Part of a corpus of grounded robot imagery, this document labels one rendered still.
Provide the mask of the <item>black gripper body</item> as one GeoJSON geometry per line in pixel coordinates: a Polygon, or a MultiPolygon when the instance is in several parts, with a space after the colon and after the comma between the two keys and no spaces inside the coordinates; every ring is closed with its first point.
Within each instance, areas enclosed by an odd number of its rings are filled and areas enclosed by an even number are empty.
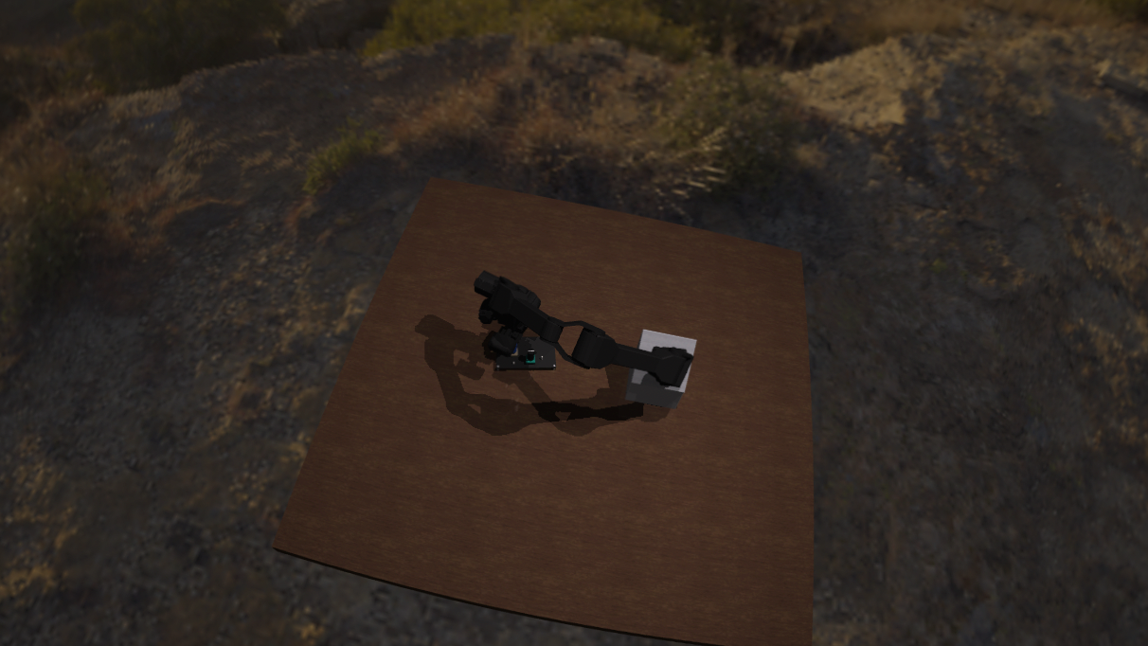
{"type": "MultiPolygon", "coordinates": [[[[532,305],[540,306],[541,299],[536,297],[532,305]]],[[[515,318],[503,318],[503,330],[494,332],[492,338],[489,341],[489,350],[497,352],[501,356],[511,357],[513,350],[515,349],[515,337],[520,334],[525,325],[515,318]]]]}

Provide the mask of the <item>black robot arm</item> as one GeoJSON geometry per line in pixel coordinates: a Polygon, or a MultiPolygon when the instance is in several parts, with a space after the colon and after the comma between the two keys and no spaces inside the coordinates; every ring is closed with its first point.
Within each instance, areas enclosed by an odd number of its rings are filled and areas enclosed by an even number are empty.
{"type": "Polygon", "coordinates": [[[647,371],[647,374],[656,378],[661,386],[678,387],[687,378],[687,369],[693,359],[693,356],[688,355],[688,350],[665,347],[652,347],[652,352],[639,350],[618,344],[605,334],[605,330],[588,322],[581,320],[564,322],[552,318],[532,305],[537,297],[534,291],[522,285],[515,285],[507,278],[492,275],[491,272],[483,271],[475,278],[475,291],[487,297],[478,309],[478,319],[481,322],[492,324],[492,320],[497,320],[498,324],[503,324],[503,318],[515,318],[538,334],[540,340],[554,347],[563,359],[581,368],[602,369],[614,364],[647,371]],[[558,340],[563,334],[563,327],[577,325],[583,328],[572,356],[567,356],[558,340]]]}

